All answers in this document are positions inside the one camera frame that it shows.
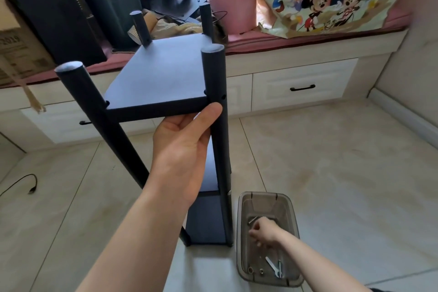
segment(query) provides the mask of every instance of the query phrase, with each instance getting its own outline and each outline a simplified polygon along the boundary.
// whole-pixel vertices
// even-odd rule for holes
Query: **left hand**
[[[211,103],[196,113],[166,117],[154,133],[151,175],[147,187],[188,210],[198,196],[204,177],[210,126],[222,113]]]

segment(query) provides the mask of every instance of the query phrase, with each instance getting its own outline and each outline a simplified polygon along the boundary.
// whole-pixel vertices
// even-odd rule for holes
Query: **tile floor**
[[[368,101],[231,120],[232,200],[288,195],[301,238],[370,287],[438,290],[438,151]],[[151,134],[133,136],[147,166]],[[0,183],[0,291],[74,291],[140,189],[105,143],[26,155]],[[235,251],[178,242],[165,291],[249,284]]]

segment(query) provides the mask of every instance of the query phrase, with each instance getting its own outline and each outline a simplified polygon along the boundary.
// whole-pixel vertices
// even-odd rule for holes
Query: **forearm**
[[[282,230],[278,243],[293,259],[313,292],[369,292],[363,284],[333,262]]]
[[[146,187],[77,292],[162,291],[186,211]]]

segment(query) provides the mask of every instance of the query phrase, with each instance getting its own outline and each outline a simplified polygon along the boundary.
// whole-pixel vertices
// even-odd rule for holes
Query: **metal tool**
[[[275,266],[275,264],[270,260],[270,258],[266,256],[265,259],[266,259],[266,262],[268,262],[268,264],[270,265],[270,267],[274,271],[276,278],[282,278],[282,273]]]
[[[253,219],[251,219],[249,222],[248,222],[248,225],[249,226],[251,226],[252,225],[252,223],[254,223],[256,220],[258,220],[260,218],[260,216],[255,216]]]

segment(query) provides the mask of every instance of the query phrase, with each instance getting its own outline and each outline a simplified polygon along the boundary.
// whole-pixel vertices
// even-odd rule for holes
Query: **hand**
[[[249,235],[257,241],[257,246],[277,246],[279,235],[284,231],[273,220],[259,218],[249,231]]]
[[[188,210],[198,196],[204,177],[210,126],[222,113],[211,103],[196,113],[166,117],[154,133],[151,175],[146,182],[168,203]]]

